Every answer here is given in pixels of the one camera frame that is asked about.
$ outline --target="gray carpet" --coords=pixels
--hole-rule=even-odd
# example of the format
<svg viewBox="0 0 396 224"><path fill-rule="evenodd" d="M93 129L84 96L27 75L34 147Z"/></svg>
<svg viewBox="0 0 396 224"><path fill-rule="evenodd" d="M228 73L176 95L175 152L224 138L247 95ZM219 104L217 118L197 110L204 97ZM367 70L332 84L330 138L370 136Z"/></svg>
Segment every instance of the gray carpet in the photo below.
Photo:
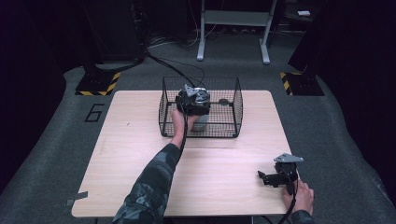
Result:
<svg viewBox="0 0 396 224"><path fill-rule="evenodd" d="M317 223L396 223L395 207L384 195L375 170L350 138L342 111L325 83L318 79L323 97L286 95L279 73L294 71L287 62L300 37L276 35L269 49L270 65L262 63L259 38L233 35L207 40L203 62L196 61L197 43L189 48L166 44L149 52L199 66L207 77L239 77L242 90L268 90L273 94L291 152L304 157L298 169L301 179L315 190ZM188 76L202 75L194 67L169 63ZM64 74L67 88L61 104L0 196L1 223L94 223L93 218L72 217L71 207L64 203L78 193L114 93L76 96L75 87L83 74L82 68ZM176 75L147 58L121 73L115 91L160 90L162 77ZM93 104L104 104L96 107L103 113L98 122L84 122ZM277 222L280 216L271 219ZM101 218L98 223L110 221ZM254 217L254 222L267 223L262 217Z"/></svg>

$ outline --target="light wood tabletop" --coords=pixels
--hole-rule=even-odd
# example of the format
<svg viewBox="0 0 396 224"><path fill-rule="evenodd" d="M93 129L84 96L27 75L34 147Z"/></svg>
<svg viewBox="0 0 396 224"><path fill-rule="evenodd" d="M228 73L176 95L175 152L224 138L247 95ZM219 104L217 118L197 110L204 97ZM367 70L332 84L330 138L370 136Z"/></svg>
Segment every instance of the light wood tabletop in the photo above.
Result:
<svg viewBox="0 0 396 224"><path fill-rule="evenodd" d="M74 217L114 217L147 163L170 138L160 133L162 91L117 91L92 153ZM286 212L282 188L264 186L274 158L290 153L269 91L242 91L237 138L188 138L177 165L166 217L258 216Z"/></svg>

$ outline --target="black wire basket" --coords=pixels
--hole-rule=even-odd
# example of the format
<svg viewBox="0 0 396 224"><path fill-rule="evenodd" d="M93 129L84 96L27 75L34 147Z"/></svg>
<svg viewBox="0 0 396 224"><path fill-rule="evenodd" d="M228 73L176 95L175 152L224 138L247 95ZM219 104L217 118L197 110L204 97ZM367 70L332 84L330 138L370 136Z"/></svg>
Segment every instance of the black wire basket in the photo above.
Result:
<svg viewBox="0 0 396 224"><path fill-rule="evenodd" d="M243 100L238 78L229 77L164 77L160 101L159 124L162 136L173 137L171 118L177 109L176 96L185 84L205 88L210 93L210 112L195 121L187 137L235 138L242 126Z"/></svg>

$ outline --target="person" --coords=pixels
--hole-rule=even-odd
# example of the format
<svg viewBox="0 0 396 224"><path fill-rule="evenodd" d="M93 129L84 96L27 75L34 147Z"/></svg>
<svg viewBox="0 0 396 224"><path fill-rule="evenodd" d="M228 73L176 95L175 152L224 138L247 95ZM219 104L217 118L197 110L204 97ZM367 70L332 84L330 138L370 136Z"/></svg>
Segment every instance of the person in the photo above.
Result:
<svg viewBox="0 0 396 224"><path fill-rule="evenodd" d="M188 116L188 132L199 116ZM184 137L183 114L175 110L172 112L174 137L148 163L142 174L137 178L131 192L113 218L115 224L135 223L163 223L163 214L168 202L169 192L178 159L181 156L181 145ZM314 191L304 182L298 185L296 204L292 213L294 224L314 223L313 197ZM292 196L283 189L283 201L289 208Z"/></svg>

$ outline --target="sleeve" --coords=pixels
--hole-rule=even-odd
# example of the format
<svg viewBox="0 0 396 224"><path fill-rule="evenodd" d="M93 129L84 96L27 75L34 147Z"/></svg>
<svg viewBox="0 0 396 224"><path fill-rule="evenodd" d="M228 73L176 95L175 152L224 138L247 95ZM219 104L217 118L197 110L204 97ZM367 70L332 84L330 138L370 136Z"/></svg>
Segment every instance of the sleeve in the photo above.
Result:
<svg viewBox="0 0 396 224"><path fill-rule="evenodd" d="M293 224L315 224L314 219L305 210L299 210L291 215L291 221Z"/></svg>
<svg viewBox="0 0 396 224"><path fill-rule="evenodd" d="M148 163L113 223L162 223L180 150L169 143Z"/></svg>

